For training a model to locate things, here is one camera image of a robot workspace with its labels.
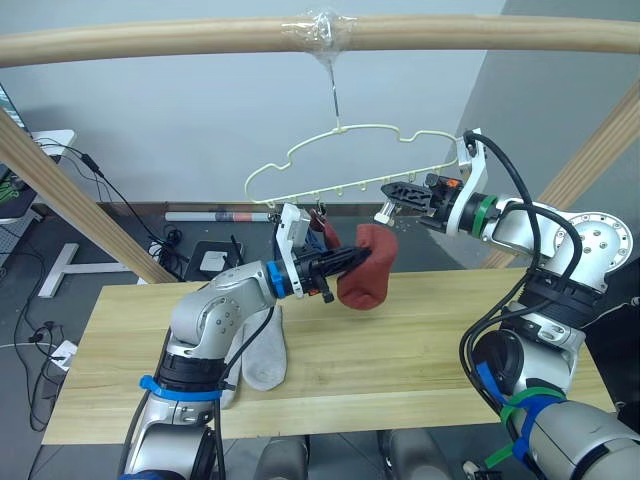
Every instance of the wooden rod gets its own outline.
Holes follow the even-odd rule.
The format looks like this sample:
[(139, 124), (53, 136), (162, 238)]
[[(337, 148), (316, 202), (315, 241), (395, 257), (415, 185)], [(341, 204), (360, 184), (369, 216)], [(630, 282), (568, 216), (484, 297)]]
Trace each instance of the wooden rod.
[(0, 109), (0, 162), (96, 245), (148, 283), (175, 282)]
[[(0, 67), (205, 53), (304, 52), (310, 17), (218, 18), (0, 36)], [(640, 53), (640, 23), (508, 15), (378, 15), (332, 23), (341, 50), (570, 50)]]
[[(566, 210), (640, 138), (640, 81), (625, 93), (609, 116), (593, 132), (580, 150), (565, 165), (538, 197), (538, 201)], [(515, 257), (492, 252), (483, 268), (504, 268)]]

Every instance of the wall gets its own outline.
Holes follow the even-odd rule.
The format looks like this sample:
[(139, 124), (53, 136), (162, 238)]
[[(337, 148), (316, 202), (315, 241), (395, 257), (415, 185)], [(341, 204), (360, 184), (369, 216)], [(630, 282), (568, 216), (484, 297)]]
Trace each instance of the wall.
[[(500, 12), (478, 2), (335, 1), (346, 15)], [(194, 17), (275, 16), (305, 3), (197, 0), (0, 0), (0, 33)], [(336, 77), (343, 123), (392, 123), (407, 135), (452, 131), (484, 52), (348, 52)], [(328, 75), (308, 54), (240, 54), (104, 60), (9, 68), (0, 82), (36, 130), (72, 128), (131, 201), (244, 201), (246, 176), (335, 126)], [(275, 196), (436, 164), (443, 139), (399, 145), (391, 135), (353, 133), (310, 148), (295, 171), (267, 175), (256, 196)], [(88, 193), (95, 185), (77, 177)], [(338, 201), (330, 195), (326, 201)], [(381, 201), (377, 188), (342, 201)]]
[[(638, 21), (640, 2), (508, 0), (503, 13)], [(638, 78), (639, 67), (634, 55), (489, 52), (458, 133), (480, 126), (510, 156), (536, 198)], [(635, 252), (640, 244), (639, 159), (636, 142), (571, 208), (622, 218), (635, 234)], [(488, 172), (485, 192), (515, 194), (509, 177), (492, 156)], [(471, 238), (433, 235), (467, 268), (479, 267), (490, 252)]]

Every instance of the white hanger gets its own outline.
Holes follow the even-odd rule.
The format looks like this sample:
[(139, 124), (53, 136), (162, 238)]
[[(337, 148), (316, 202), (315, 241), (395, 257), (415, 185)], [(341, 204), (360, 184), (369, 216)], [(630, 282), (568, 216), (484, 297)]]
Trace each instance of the white hanger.
[(402, 136), (400, 135), (400, 129), (398, 127), (396, 127), (396, 126), (393, 126), (393, 125), (367, 123), (367, 124), (360, 124), (360, 125), (340, 126), (340, 124), (338, 123), (338, 126), (336, 128), (334, 128), (332, 130), (329, 130), (328, 132), (321, 133), (320, 135), (316, 135), (314, 137), (308, 138), (308, 139), (298, 143), (297, 145), (293, 146), (291, 149), (289, 149), (289, 151), (287, 152), (287, 162), (285, 164), (276, 165), (275, 163), (267, 163), (267, 164), (263, 165), (262, 167), (258, 168), (257, 170), (255, 170), (253, 173), (251, 173), (247, 177), (245, 182), (244, 182), (244, 193), (245, 193), (246, 197), (249, 200), (251, 200), (253, 203), (267, 204), (270, 208), (274, 208), (276, 202), (291, 201), (293, 203), (297, 203), (298, 199), (300, 197), (312, 196), (314, 198), (314, 200), (319, 201), (320, 200), (320, 196), (325, 192), (334, 191), (340, 197), (340, 196), (342, 196), (343, 189), (345, 189), (345, 188), (359, 187), (360, 190), (365, 191), (367, 189), (367, 185), (369, 183), (380, 182), (380, 181), (383, 182), (383, 183), (387, 183), (387, 182), (391, 181), (392, 178), (406, 176), (406, 177), (408, 177), (409, 182), (413, 182), (418, 173), (427, 172), (427, 171), (430, 171), (430, 170), (439, 170), (441, 168), (449, 167), (451, 165), (454, 165), (458, 161), (457, 158), (454, 158), (451, 162), (443, 163), (441, 165), (433, 165), (433, 166), (430, 166), (430, 167), (417, 168), (417, 169), (414, 169), (414, 170), (407, 170), (405, 172), (392, 173), (390, 175), (384, 175), (384, 176), (381, 176), (381, 177), (367, 178), (365, 180), (358, 180), (356, 182), (344, 183), (344, 184), (341, 184), (341, 185), (333, 185), (331, 187), (316, 188), (314, 190), (308, 190), (306, 192), (291, 193), (291, 194), (288, 194), (288, 195), (283, 195), (283, 196), (280, 196), (280, 197), (267, 198), (267, 199), (263, 199), (263, 200), (256, 200), (249, 193), (249, 186), (251, 185), (251, 182), (253, 182), (253, 180), (258, 175), (260, 175), (262, 172), (264, 172), (266, 170), (269, 170), (271, 168), (276, 169), (278, 171), (284, 171), (284, 170), (287, 170), (288, 168), (290, 168), (291, 166), (293, 166), (293, 158), (292, 158), (293, 154), (295, 152), (297, 152), (298, 150), (300, 150), (301, 148), (306, 147), (307, 145), (310, 145), (310, 144), (312, 144), (314, 142), (317, 142), (319, 140), (334, 136), (334, 135), (341, 135), (341, 134), (349, 132), (351, 130), (361, 130), (361, 129), (392, 130), (396, 134), (396, 140), (398, 142), (401, 142), (401, 143), (411, 143), (416, 138), (418, 138), (420, 135), (437, 135), (437, 136), (448, 138), (453, 143), (455, 143), (458, 140), (455, 136), (453, 136), (453, 135), (451, 135), (449, 133), (446, 133), (446, 132), (441, 132), (439, 130), (418, 130), (411, 137), (402, 138)]

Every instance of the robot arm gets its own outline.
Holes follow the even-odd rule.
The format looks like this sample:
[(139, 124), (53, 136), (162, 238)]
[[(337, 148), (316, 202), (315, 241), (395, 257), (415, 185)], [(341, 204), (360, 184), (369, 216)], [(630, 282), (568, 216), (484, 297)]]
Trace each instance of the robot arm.
[(128, 474), (124, 478), (153, 472), (156, 478), (204, 480), (210, 478), (216, 459), (223, 465), (216, 441), (221, 439), (219, 434), (216, 438), (220, 425), (215, 432), (207, 423), (216, 417), (216, 408), (219, 412), (216, 403), (222, 390), (234, 388), (225, 383), (231, 368), (225, 357), (238, 328), (293, 293), (322, 293), (325, 302), (332, 301), (326, 277), (355, 268), (370, 254), (355, 247), (325, 252), (308, 248), (309, 220), (305, 211), (285, 204), (276, 234), (280, 260), (227, 270), (174, 308), (156, 374), (140, 382), (148, 393), (130, 448), (125, 442), (120, 472)]
[[(495, 308), (504, 307), (502, 315), (485, 316), (465, 333), (461, 360), (470, 363), (465, 367), (469, 378), (497, 413), (512, 399), (528, 396), (523, 403), (528, 407), (512, 416), (512, 431), (519, 437), (514, 453), (542, 478), (640, 478), (640, 435), (608, 413), (564, 399), (585, 338), (582, 329), (596, 318), (596, 302), (607, 288), (604, 275), (631, 252), (628, 227), (606, 213), (561, 212), (481, 193), (485, 150), (469, 141), (474, 136), (465, 137), (457, 153), (466, 183), (429, 174), (424, 186), (384, 185), (387, 201), (376, 220), (392, 225), (400, 209), (409, 209), (420, 215), (420, 223), (448, 236), (468, 234), (508, 253), (539, 258), (517, 285), (523, 285), (519, 298), (508, 305), (506, 298)], [(540, 230), (539, 252), (530, 211)], [(493, 323), (499, 329), (475, 342)], [(532, 395), (536, 391), (547, 395)]]

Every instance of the white tube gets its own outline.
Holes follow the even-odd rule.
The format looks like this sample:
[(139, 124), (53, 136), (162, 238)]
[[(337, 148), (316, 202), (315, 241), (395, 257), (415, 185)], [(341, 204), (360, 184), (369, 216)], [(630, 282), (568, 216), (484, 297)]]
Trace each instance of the white tube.
[(167, 212), (167, 222), (268, 222), (268, 213), (248, 212)]

